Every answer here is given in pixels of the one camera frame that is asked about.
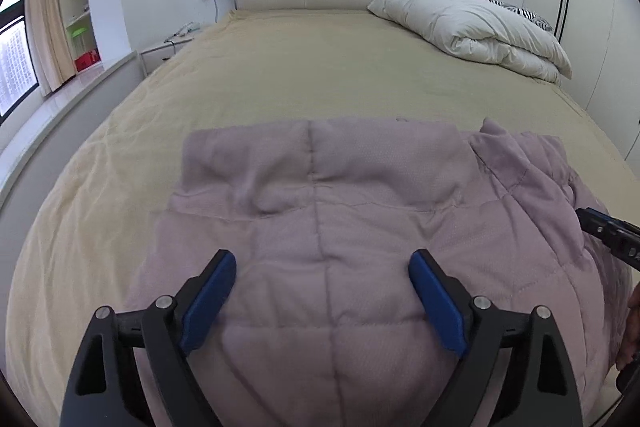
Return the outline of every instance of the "black device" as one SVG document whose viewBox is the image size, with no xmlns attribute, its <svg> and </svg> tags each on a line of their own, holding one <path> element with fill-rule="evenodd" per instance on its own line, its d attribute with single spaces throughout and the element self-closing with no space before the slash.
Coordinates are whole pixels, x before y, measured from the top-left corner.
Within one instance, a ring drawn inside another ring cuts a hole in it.
<svg viewBox="0 0 640 427">
<path fill-rule="evenodd" d="M 640 269 L 640 229 L 592 208 L 576 211 L 585 232 Z M 426 249 L 412 254 L 409 277 L 441 343 L 460 360 L 422 427 L 468 427 L 486 392 L 501 349 L 511 348 L 492 427 L 582 427 L 580 401 L 552 311 L 501 310 L 471 296 Z M 116 314 L 99 308 L 74 362 L 61 427 L 154 427 L 133 356 L 146 349 L 162 402 L 174 427 L 222 427 L 186 361 L 203 343 L 236 277 L 236 260 L 220 250 L 175 298 L 160 296 L 146 310 Z M 605 427 L 640 423 L 640 359 L 616 380 L 623 394 Z"/>
</svg>

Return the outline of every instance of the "red box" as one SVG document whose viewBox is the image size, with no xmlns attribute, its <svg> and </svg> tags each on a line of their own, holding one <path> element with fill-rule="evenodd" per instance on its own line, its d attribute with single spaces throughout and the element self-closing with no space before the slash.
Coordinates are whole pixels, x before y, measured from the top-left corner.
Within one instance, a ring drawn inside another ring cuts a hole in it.
<svg viewBox="0 0 640 427">
<path fill-rule="evenodd" d="M 98 50 L 91 50 L 90 52 L 86 52 L 84 55 L 80 55 L 76 58 L 76 70 L 78 70 L 79 73 L 96 62 L 100 62 L 100 54 L 98 53 Z"/>
</svg>

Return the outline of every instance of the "beige bed sheet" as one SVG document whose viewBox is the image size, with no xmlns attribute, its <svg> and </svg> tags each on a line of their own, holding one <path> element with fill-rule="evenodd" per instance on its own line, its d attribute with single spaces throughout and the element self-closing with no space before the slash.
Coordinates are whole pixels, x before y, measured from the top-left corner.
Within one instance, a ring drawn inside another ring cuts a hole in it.
<svg viewBox="0 0 640 427">
<path fill-rule="evenodd" d="M 122 309 L 154 211 L 194 129 L 345 115 L 445 120 L 560 136 L 615 216 L 640 222 L 635 176 L 557 86 L 443 54 L 366 12 L 232 12 L 149 77 L 73 156 L 42 205 L 14 274 L 8 379 L 40 427 L 57 426 L 92 312 Z"/>
</svg>

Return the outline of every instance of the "beige curtain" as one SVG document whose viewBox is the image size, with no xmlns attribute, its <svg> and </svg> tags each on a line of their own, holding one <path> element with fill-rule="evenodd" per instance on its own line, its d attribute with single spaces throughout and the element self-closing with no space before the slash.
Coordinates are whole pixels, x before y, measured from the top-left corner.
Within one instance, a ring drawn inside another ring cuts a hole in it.
<svg viewBox="0 0 640 427">
<path fill-rule="evenodd" d="M 33 68 L 42 93 L 49 94 L 76 74 L 60 15 L 60 0 L 24 1 Z"/>
</svg>

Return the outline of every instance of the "pink blanket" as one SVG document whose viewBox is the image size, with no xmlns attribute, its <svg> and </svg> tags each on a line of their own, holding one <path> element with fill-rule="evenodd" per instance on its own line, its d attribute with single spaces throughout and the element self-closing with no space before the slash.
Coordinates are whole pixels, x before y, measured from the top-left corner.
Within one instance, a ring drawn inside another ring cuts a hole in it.
<svg viewBox="0 0 640 427">
<path fill-rule="evenodd" d="M 238 279 L 189 359 L 225 426 L 417 426 L 456 364 L 407 276 L 426 247 L 472 295 L 551 308 L 587 412 L 630 277 L 580 231 L 579 206 L 606 211 L 559 139 L 490 120 L 473 133 L 348 118 L 197 131 L 129 306 L 175 294 L 226 248 Z M 140 365 L 156 422 L 169 425 Z"/>
</svg>

